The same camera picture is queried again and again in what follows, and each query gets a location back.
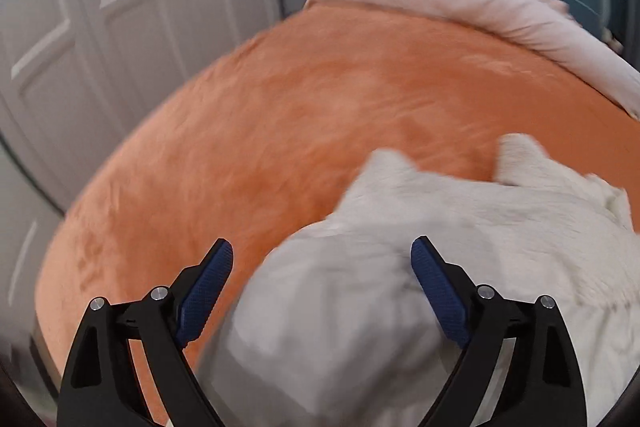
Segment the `white folded duvet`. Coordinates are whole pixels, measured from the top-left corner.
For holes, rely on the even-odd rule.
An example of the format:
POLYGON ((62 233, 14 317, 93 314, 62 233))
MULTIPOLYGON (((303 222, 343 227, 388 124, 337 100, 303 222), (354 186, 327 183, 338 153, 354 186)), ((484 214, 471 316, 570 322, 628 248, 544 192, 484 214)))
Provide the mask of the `white folded duvet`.
POLYGON ((631 118, 639 116, 639 73, 580 26, 561 0, 307 0, 362 3, 449 20, 524 46, 567 69, 631 118))

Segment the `orange bed blanket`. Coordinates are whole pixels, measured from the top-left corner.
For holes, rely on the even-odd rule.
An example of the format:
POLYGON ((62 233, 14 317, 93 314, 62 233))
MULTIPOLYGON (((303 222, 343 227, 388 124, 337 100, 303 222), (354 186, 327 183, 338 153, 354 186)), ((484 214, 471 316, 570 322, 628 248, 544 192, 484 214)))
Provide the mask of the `orange bed blanket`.
MULTIPOLYGON (((93 298, 140 300, 225 239, 231 273, 201 336, 183 349, 198 381, 204 349, 262 262, 329 217, 374 152, 489 182, 507 134, 529 135, 553 160, 625 190, 639 236, 639 126, 585 81, 468 26, 315 4, 171 95, 86 186, 37 286, 51 355, 64 374, 93 298)), ((491 426, 514 345, 503 341, 469 426, 491 426)), ((156 422, 168 414, 142 343, 130 348, 156 422)), ((638 423, 637 375, 596 425, 638 423)))

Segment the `white padded jacket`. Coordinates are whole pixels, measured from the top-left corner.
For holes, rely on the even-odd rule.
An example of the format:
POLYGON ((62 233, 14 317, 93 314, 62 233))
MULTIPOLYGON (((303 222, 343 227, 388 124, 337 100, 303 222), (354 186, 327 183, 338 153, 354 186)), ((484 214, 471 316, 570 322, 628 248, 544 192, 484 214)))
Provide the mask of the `white padded jacket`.
POLYGON ((462 351, 446 262, 501 297, 553 298, 588 423, 605 417, 639 365, 629 199, 526 134, 503 135, 489 182, 374 152, 329 217, 250 278, 202 353, 206 397, 229 426, 416 425, 462 351))

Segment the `white panelled wardrobe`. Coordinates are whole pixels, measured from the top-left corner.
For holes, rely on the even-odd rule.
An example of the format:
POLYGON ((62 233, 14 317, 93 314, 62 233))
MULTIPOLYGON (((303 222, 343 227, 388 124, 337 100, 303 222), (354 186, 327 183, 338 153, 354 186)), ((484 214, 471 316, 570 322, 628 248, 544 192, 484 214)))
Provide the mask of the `white panelled wardrobe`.
POLYGON ((273 25, 277 0, 1 0, 1 131, 66 209, 138 124, 273 25))

